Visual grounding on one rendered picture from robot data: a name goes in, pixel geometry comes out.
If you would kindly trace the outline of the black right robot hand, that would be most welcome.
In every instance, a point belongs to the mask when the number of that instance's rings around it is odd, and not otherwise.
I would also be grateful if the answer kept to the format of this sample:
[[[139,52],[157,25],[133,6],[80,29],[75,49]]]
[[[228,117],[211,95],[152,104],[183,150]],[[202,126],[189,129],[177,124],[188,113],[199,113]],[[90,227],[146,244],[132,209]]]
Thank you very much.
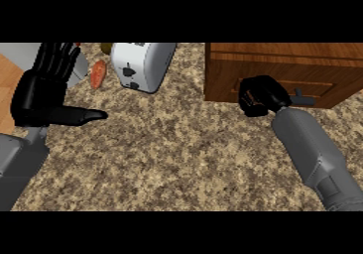
[[[241,81],[239,105],[248,117],[269,115],[291,106],[285,88],[269,75],[248,77]]]

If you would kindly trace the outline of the wooden drawer front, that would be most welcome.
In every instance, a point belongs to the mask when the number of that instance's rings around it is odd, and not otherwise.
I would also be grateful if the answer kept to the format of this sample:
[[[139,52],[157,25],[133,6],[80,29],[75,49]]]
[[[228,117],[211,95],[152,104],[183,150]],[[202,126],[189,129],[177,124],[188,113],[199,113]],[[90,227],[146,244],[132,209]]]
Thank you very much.
[[[230,88],[229,99],[232,102],[239,99],[241,84],[245,85],[248,91],[264,92],[281,97],[304,96],[319,98],[334,87],[332,83],[278,80],[269,75],[259,75],[247,78],[241,77]]]

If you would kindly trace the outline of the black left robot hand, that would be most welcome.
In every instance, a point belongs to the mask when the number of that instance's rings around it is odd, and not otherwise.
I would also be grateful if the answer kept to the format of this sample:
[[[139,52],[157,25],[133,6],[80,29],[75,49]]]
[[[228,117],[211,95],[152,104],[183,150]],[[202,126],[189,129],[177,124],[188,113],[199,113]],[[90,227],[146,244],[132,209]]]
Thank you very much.
[[[65,105],[68,81],[80,53],[81,48],[72,43],[40,45],[33,68],[24,72],[10,103],[16,126],[83,126],[108,118],[102,110]]]

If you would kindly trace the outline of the orange carrot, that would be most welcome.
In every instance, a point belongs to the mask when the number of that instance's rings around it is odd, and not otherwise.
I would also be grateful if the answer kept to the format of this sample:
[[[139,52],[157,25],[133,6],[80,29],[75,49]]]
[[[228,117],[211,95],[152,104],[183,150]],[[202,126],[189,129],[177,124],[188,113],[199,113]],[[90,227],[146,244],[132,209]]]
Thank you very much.
[[[99,60],[95,63],[90,71],[90,87],[93,89],[99,89],[105,79],[105,75],[106,75],[106,63],[103,60]]]

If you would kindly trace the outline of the white toaster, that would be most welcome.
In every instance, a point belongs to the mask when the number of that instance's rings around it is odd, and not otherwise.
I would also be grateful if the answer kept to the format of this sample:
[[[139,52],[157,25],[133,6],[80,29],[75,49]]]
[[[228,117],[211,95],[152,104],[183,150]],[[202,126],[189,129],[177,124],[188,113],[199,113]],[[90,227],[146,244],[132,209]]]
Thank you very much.
[[[111,63],[123,87],[158,91],[173,60],[176,43],[114,43]]]

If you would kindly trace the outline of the wooden drawer cabinet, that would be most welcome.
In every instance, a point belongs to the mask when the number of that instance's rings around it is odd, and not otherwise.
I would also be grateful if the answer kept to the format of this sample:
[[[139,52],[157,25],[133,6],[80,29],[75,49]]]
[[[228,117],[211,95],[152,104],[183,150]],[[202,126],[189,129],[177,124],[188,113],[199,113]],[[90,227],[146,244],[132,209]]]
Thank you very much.
[[[242,77],[332,83],[315,98],[329,109],[363,89],[363,43],[208,43],[205,99],[232,102],[230,88]]]

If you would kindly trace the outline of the grey round plate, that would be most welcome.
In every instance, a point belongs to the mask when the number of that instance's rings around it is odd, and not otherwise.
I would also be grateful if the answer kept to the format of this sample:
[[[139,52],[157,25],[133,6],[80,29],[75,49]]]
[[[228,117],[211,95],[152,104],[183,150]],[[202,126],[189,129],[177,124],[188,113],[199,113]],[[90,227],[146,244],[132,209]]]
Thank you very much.
[[[75,86],[80,81],[86,78],[86,76],[89,75],[89,60],[84,54],[80,54],[78,58],[77,58],[77,63],[75,63],[75,68],[74,68],[74,72],[68,81],[68,87]]]

